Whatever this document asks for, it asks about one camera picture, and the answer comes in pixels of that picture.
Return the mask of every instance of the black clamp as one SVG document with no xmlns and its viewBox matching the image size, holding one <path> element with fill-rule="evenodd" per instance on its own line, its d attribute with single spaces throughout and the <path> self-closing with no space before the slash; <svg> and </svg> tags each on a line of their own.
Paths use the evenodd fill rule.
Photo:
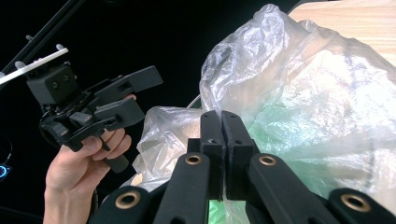
<svg viewBox="0 0 396 224">
<path fill-rule="evenodd" d="M 66 145 L 74 151 L 79 151 L 83 147 L 81 141 L 91 135 L 100 137 L 105 129 L 114 131 L 144 119 L 139 105 L 127 95 L 163 83 L 155 66 L 103 80 L 85 91 L 78 88 L 67 63 L 42 66 L 27 76 L 27 84 L 43 110 L 39 126 L 43 137 L 51 143 L 56 141 L 53 145 Z M 105 142 L 103 149 L 109 149 Z M 105 161 L 115 173 L 129 164 L 123 155 Z"/>
<path fill-rule="evenodd" d="M 260 153 L 242 120 L 227 111 L 201 116 L 201 138 L 189 139 L 166 184 L 151 193 L 115 190 L 90 223 L 207 223 L 209 200 L 222 195 L 246 201 L 250 223 L 396 223 L 354 189 L 335 189 L 329 200 L 315 195 L 279 157 Z"/>
</svg>

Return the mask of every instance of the blue light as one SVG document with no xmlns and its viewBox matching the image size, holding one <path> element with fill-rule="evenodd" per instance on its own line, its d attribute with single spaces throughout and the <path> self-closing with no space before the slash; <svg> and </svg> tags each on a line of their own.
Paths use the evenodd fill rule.
<svg viewBox="0 0 396 224">
<path fill-rule="evenodd" d="M 8 173 L 8 169 L 5 166 L 0 165 L 0 178 L 6 176 Z"/>
</svg>

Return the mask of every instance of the hand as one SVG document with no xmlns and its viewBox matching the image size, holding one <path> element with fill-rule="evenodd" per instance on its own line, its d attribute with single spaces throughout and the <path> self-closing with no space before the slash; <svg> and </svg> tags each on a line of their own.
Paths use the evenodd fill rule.
<svg viewBox="0 0 396 224">
<path fill-rule="evenodd" d="M 109 171 L 104 158 L 114 159 L 132 143 L 124 129 L 102 135 L 110 151 L 102 150 L 99 138 L 88 137 L 74 152 L 62 146 L 49 166 L 46 178 L 44 223 L 86 223 L 95 188 Z"/>
</svg>

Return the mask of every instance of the plastic bag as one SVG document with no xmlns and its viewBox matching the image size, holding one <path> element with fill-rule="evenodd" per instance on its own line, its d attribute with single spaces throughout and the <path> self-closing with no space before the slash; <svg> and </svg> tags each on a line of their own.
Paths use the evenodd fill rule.
<svg viewBox="0 0 396 224">
<path fill-rule="evenodd" d="M 267 5 L 209 53 L 203 110 L 147 114 L 134 168 L 143 184 L 169 178 L 187 139 L 199 137 L 199 116 L 228 110 L 316 194 L 357 189 L 396 214 L 395 80 L 369 46 Z M 224 208 L 227 222 L 247 222 L 243 204 Z"/>
</svg>

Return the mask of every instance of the wooden panel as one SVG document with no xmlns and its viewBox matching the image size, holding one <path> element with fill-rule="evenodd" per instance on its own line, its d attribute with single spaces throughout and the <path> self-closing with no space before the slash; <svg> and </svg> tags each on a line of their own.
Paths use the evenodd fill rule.
<svg viewBox="0 0 396 224">
<path fill-rule="evenodd" d="M 290 16 L 354 37 L 396 66 L 396 0 L 344 0 L 306 3 Z"/>
</svg>

